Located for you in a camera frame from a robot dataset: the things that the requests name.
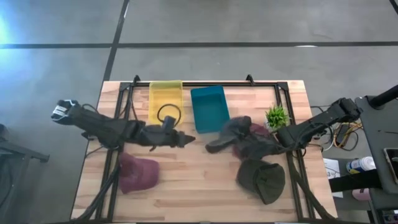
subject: wooden tabletop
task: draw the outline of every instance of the wooden tabletop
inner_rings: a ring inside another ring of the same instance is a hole
[[[309,119],[309,107],[304,82],[287,81],[297,123]],[[104,82],[98,111],[113,117],[120,82]],[[185,119],[178,130],[197,139],[185,148],[149,147],[126,144],[125,152],[153,159],[160,164],[160,180],[152,189],[122,194],[118,190],[114,222],[291,222],[296,221],[292,186],[286,155],[266,156],[265,161],[280,164],[286,174],[286,185],[280,198],[264,205],[253,194],[243,190],[235,181],[240,161],[228,148],[218,154],[209,154],[205,144],[215,139],[214,134],[199,135],[193,121],[190,90],[183,89]],[[263,124],[265,111],[276,105],[271,87],[224,87],[231,117],[248,115],[253,123]],[[135,88],[134,107],[138,118],[148,119],[149,88]],[[88,152],[98,147],[91,142]],[[72,217],[78,217],[91,203],[100,189],[106,150],[91,154],[84,163]],[[319,147],[308,147],[304,157],[312,192],[330,214],[336,216],[335,204]],[[303,193],[300,198],[305,210]]]

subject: gray floor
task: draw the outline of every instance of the gray floor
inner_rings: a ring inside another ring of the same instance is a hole
[[[122,4],[3,0],[0,44],[111,43]],[[398,15],[387,0],[132,0],[120,42],[393,40]],[[0,123],[11,141],[50,154],[48,164],[29,168],[19,222],[68,220],[87,142],[50,114],[59,99],[97,104],[109,51],[0,49]],[[110,80],[242,80],[250,73],[258,80],[304,80],[310,103],[327,105],[396,85],[396,58],[398,47],[119,49]],[[355,151],[330,149],[324,156],[367,156],[360,138]]]

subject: yellow bin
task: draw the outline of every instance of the yellow bin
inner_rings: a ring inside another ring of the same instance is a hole
[[[162,124],[157,117],[157,113],[163,105],[175,105],[181,111],[181,118],[178,124],[184,119],[184,107],[182,96],[182,81],[160,81],[149,84],[149,115],[148,121],[151,124]],[[180,113],[174,106],[164,106],[159,112],[159,118],[164,120],[166,116],[172,116],[178,121]]]

